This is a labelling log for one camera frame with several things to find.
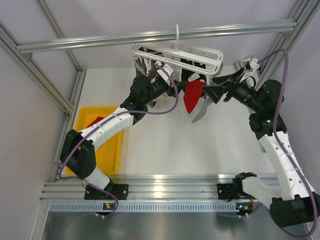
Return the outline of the black sock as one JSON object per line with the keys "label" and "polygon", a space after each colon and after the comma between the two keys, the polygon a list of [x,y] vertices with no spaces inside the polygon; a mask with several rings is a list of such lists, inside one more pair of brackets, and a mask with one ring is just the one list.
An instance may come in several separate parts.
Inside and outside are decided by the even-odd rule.
{"label": "black sock", "polygon": [[[200,67],[200,63],[196,62],[196,61],[191,61],[191,60],[187,60],[184,58],[180,59],[181,63],[185,63],[188,65],[192,65],[192,66],[196,66],[196,67]],[[180,81],[183,82],[192,82],[194,80],[199,80],[200,79],[200,75],[195,73],[194,71],[188,70],[183,68],[180,74]]]}

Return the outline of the grey sock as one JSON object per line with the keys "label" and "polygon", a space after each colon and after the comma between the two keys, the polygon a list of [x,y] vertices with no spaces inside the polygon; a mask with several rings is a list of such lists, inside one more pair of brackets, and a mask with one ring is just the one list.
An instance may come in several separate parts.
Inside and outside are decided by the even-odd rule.
{"label": "grey sock", "polygon": [[209,97],[206,96],[204,103],[200,109],[200,111],[197,113],[197,115],[194,117],[194,119],[192,120],[192,123],[195,123],[199,120],[201,120],[207,113],[208,107],[213,103],[213,100]]}

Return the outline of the white plastic clip hanger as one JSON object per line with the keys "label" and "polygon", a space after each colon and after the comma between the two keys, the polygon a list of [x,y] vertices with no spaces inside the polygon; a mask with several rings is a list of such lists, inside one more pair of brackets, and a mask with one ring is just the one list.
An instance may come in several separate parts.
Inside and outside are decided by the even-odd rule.
{"label": "white plastic clip hanger", "polygon": [[[136,43],[132,46],[132,55],[134,60],[142,57],[149,60],[159,61],[163,65],[168,64],[173,69],[173,76],[181,78],[182,69],[191,70],[205,77],[214,77],[218,75],[223,68],[224,55],[220,50],[190,44],[182,41],[182,30],[177,24],[173,31],[174,38],[171,40],[157,42],[150,40],[143,43]],[[163,56],[140,51],[144,47],[163,53]],[[180,59],[186,59],[200,63],[200,67],[180,62]]]}

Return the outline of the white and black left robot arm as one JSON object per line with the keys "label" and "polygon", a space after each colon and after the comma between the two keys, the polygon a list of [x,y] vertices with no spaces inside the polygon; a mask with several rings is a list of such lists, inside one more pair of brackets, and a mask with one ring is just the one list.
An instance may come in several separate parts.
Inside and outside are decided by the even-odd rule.
{"label": "white and black left robot arm", "polygon": [[114,135],[148,114],[150,102],[162,94],[177,99],[186,84],[163,79],[160,75],[154,81],[144,75],[135,77],[129,96],[113,113],[85,129],[71,129],[66,134],[59,157],[62,166],[91,184],[101,198],[109,198],[113,194],[113,181],[97,166],[96,151]]}

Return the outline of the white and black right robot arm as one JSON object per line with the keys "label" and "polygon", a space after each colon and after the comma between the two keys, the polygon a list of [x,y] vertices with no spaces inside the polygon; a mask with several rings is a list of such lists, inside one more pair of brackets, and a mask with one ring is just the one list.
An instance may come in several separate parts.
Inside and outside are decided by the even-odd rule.
{"label": "white and black right robot arm", "polygon": [[308,183],[290,147],[287,127],[277,111],[284,101],[282,85],[267,80],[258,90],[246,82],[244,70],[215,77],[202,90],[217,104],[235,99],[253,111],[249,116],[251,131],[267,154],[279,182],[279,190],[265,184],[253,172],[237,174],[233,192],[238,198],[252,196],[268,208],[280,228],[315,221],[320,215],[320,196]]}

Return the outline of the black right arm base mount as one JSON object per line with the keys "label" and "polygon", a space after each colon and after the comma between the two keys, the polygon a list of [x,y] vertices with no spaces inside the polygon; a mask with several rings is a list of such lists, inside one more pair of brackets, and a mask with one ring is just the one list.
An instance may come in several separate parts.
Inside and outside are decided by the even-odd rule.
{"label": "black right arm base mount", "polygon": [[232,183],[218,183],[216,187],[219,200],[223,200],[226,202],[230,202],[233,200],[256,200],[255,197],[241,192]]}

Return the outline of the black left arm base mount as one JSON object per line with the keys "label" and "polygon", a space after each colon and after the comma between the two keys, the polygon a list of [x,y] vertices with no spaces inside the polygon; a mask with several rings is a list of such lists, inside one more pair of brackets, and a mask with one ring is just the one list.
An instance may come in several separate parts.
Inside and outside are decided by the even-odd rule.
{"label": "black left arm base mount", "polygon": [[[126,200],[129,193],[129,185],[128,184],[114,184],[112,189],[109,191],[114,197],[118,200]],[[90,185],[85,187],[85,200],[113,200],[114,198],[109,194],[102,192],[101,190],[97,190]]]}

